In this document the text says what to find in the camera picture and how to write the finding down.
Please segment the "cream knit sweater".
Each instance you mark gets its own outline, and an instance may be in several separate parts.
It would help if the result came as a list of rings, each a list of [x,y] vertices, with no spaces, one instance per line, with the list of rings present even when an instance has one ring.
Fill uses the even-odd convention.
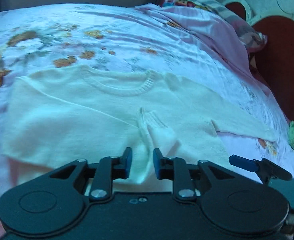
[[[130,176],[119,189],[152,190],[163,188],[155,179],[155,148],[191,164],[206,159],[229,168],[218,133],[276,140],[264,123],[182,76],[52,68],[15,79],[2,153],[44,172],[76,159],[94,163],[122,155],[130,147]]]

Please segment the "red white headboard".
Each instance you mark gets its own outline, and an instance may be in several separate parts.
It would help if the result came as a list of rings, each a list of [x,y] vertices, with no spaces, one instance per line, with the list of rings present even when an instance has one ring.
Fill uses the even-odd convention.
[[[294,121],[294,20],[277,10],[253,15],[245,0],[225,0],[223,5],[267,36],[266,46],[253,55],[253,72],[270,88],[285,116]]]

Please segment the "striped floral pillow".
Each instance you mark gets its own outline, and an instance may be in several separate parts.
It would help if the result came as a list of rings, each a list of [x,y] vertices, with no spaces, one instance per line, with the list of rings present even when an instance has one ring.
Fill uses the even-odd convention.
[[[267,36],[255,31],[244,19],[223,4],[215,0],[164,0],[161,7],[169,6],[192,7],[207,10],[223,18],[235,30],[239,40],[245,46],[248,53],[255,53],[263,49],[267,43]]]

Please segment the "pink blanket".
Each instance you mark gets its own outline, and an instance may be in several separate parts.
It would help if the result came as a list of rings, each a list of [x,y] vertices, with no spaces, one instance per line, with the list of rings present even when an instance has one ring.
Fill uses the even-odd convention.
[[[136,6],[135,9],[167,24],[172,23],[176,29],[197,37],[217,53],[231,69],[253,83],[257,82],[250,71],[249,56],[265,47],[267,37],[255,31],[234,13],[231,14],[234,22],[229,23],[219,14],[193,7],[159,7],[149,3]]]

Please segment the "floral pink bed sheet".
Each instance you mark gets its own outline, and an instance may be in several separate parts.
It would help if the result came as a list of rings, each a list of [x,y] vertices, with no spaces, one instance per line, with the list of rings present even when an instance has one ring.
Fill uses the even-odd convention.
[[[171,72],[206,85],[268,125],[274,143],[222,134],[229,154],[268,158],[294,176],[289,121],[261,82],[234,71],[206,44],[135,8],[57,4],[0,12],[0,139],[13,81],[38,70],[87,65],[117,72]],[[0,196],[43,174],[0,149]],[[0,236],[4,231],[0,224]]]

